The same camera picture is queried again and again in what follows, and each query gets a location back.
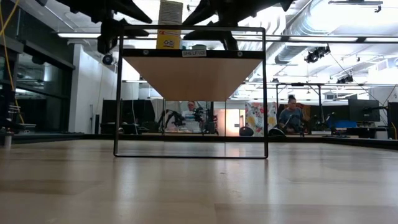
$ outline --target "shelf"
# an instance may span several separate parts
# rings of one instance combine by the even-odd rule
[[[200,50],[159,50],[159,49],[123,49],[123,57],[171,57],[182,58],[185,52]],[[265,59],[263,51],[249,50],[206,50],[205,58],[245,58]]]
[[[231,50],[183,57],[186,51],[125,49],[123,55],[167,101],[226,101],[264,58],[264,52]]]

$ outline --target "wooden floor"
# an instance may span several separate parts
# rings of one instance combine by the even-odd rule
[[[398,220],[398,152],[270,144],[268,160],[137,159],[114,158],[112,144],[68,141],[1,149],[0,223]]]
[[[122,156],[264,157],[264,143],[119,141]]]

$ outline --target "man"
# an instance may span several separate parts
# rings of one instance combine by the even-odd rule
[[[185,127],[193,132],[193,133],[200,133],[200,124],[199,122],[195,121],[194,110],[196,108],[194,101],[188,101],[188,110],[182,112],[182,116],[185,118]]]
[[[286,122],[290,121],[286,127],[287,133],[296,133],[301,125],[301,120],[303,119],[303,113],[300,108],[296,107],[296,98],[290,95],[287,102],[288,107],[284,109],[279,115],[279,128],[284,129]]]

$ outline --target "poster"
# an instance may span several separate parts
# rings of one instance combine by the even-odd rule
[[[264,107],[262,103],[246,102],[246,127],[254,131],[253,136],[264,136]],[[271,130],[276,124],[276,103],[270,102],[267,104],[267,121],[268,130]]]
[[[159,9],[159,25],[181,25],[182,23],[181,2],[161,0]],[[156,49],[180,49],[180,30],[158,30]]]

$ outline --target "shelf label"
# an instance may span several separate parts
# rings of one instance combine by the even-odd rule
[[[206,57],[206,50],[183,50],[182,57]]]

